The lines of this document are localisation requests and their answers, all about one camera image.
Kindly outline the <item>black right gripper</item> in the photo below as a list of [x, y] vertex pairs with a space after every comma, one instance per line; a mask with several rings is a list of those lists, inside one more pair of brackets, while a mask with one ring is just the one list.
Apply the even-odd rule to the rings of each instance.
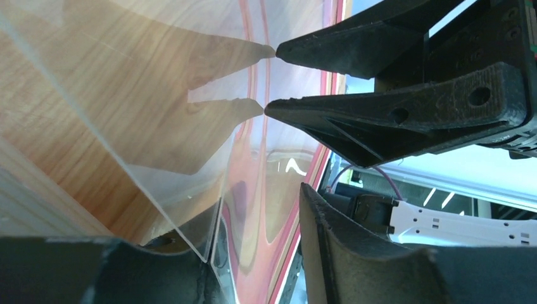
[[534, 158], [534, 2], [475, 2], [378, 74], [375, 90], [277, 99], [265, 114], [362, 168], [471, 144]]

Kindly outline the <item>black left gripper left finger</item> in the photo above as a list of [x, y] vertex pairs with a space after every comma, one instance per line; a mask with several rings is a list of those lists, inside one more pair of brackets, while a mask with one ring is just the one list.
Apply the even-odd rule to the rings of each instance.
[[2, 303], [228, 303], [208, 261], [214, 208], [141, 246], [118, 237], [1, 238]]

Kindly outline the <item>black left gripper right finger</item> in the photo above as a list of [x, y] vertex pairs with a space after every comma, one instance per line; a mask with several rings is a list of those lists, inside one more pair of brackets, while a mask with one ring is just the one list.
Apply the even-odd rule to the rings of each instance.
[[310, 303], [535, 303], [536, 221], [300, 187]]

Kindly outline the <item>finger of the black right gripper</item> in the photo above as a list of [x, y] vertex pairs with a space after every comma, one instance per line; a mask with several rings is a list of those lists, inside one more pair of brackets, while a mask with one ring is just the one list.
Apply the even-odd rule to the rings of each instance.
[[286, 63], [360, 79], [376, 77], [423, 41], [460, 1], [381, 1], [335, 25], [281, 43]]

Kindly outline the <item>wooden picture frame pink inlay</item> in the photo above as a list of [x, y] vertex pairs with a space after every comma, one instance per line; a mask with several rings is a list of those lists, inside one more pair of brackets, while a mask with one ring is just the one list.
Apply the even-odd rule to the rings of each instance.
[[339, 1], [2, 1], [1, 302], [277, 303], [335, 91], [277, 46]]

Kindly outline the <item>clear acrylic sheet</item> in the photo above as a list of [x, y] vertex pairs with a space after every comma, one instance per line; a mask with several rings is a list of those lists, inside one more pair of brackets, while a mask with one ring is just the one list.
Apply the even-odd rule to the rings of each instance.
[[297, 192], [327, 150], [266, 117], [273, 99], [332, 93], [331, 73], [275, 57], [346, 1], [2, 1], [1, 153], [87, 233], [147, 243], [214, 208], [243, 267], [279, 262]]

